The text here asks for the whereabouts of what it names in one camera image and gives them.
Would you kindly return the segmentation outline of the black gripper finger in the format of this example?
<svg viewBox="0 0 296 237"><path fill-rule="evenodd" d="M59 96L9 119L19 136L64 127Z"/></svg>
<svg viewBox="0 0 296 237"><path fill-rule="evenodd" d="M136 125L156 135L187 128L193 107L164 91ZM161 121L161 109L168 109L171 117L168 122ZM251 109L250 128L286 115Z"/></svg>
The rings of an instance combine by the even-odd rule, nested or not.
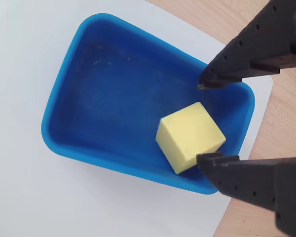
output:
<svg viewBox="0 0 296 237"><path fill-rule="evenodd" d="M296 0L271 0L207 65L200 89L296 68Z"/></svg>
<svg viewBox="0 0 296 237"><path fill-rule="evenodd" d="M275 213L276 227L296 237L296 157L240 160L197 155L201 172L222 194Z"/></svg>

